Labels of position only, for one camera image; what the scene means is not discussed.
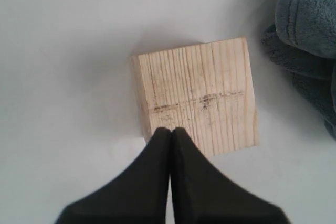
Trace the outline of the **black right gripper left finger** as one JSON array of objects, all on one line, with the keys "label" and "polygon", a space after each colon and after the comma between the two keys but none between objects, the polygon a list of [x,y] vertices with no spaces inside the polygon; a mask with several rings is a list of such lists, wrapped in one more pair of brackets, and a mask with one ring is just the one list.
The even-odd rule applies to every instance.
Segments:
[{"label": "black right gripper left finger", "polygon": [[57,223],[165,223],[170,130],[155,130],[140,155],[114,180],[64,208]]}]

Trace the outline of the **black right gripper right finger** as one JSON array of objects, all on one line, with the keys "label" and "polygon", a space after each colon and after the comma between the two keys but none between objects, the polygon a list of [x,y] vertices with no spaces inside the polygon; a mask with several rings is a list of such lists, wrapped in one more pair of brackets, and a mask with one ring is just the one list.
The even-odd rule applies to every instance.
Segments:
[{"label": "black right gripper right finger", "polygon": [[171,135],[170,179],[175,223],[286,223],[281,208],[222,174],[181,127]]}]

